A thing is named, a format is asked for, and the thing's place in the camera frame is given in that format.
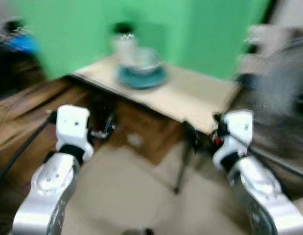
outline table top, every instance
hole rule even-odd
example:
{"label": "table top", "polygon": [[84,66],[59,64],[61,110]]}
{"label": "table top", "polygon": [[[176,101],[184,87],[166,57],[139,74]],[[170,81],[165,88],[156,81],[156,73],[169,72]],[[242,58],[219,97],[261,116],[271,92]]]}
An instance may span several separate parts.
{"label": "table top", "polygon": [[212,114],[225,110],[237,90],[233,82],[220,81],[171,65],[165,66],[168,74],[165,84],[147,90],[135,90],[119,83],[117,68],[118,60],[109,56],[73,74],[174,120],[187,120],[205,133],[212,130]]}

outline beige floor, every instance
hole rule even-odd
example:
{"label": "beige floor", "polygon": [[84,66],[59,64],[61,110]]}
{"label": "beige floor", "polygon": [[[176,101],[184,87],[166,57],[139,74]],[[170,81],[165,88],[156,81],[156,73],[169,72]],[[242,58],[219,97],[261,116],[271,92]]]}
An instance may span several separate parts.
{"label": "beige floor", "polygon": [[213,172],[209,159],[200,171],[189,167],[182,193],[172,193],[182,147],[158,167],[126,147],[101,148],[82,168],[62,234],[119,235],[133,227],[151,227],[157,235],[251,234],[225,176]]}

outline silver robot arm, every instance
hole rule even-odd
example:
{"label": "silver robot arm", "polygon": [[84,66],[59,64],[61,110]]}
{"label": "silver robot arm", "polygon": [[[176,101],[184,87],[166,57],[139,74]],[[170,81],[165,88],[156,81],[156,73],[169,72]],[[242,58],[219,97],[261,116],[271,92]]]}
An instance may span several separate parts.
{"label": "silver robot arm", "polygon": [[72,105],[57,110],[57,152],[34,173],[30,192],[15,215],[12,234],[61,233],[65,207],[75,192],[79,169],[93,155],[90,136],[105,140],[114,129],[113,125],[105,129],[109,132],[91,132],[89,115],[87,109]]}
{"label": "silver robot arm", "polygon": [[219,134],[216,131],[213,137],[220,145],[213,163],[228,173],[234,194],[250,218],[253,234],[303,235],[303,216],[299,210],[283,194],[273,173],[247,155],[253,136],[253,113],[230,112],[222,117],[222,122],[226,128],[222,127]]}

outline teal plate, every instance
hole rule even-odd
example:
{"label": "teal plate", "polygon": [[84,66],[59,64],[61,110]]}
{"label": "teal plate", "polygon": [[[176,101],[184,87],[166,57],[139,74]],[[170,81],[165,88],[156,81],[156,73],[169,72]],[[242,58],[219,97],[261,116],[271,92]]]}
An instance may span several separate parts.
{"label": "teal plate", "polygon": [[151,74],[138,75],[132,73],[128,68],[119,66],[118,79],[121,84],[135,88],[135,89],[148,89],[159,86],[166,81],[166,72],[163,67],[159,67]]}

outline green wall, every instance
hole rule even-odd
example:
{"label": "green wall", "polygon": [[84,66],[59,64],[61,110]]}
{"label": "green wall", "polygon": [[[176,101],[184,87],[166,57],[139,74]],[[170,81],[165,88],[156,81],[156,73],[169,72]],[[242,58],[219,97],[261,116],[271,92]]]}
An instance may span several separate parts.
{"label": "green wall", "polygon": [[269,0],[15,0],[56,78],[112,53],[111,27],[134,22],[139,43],[168,63],[230,79],[251,23]]}

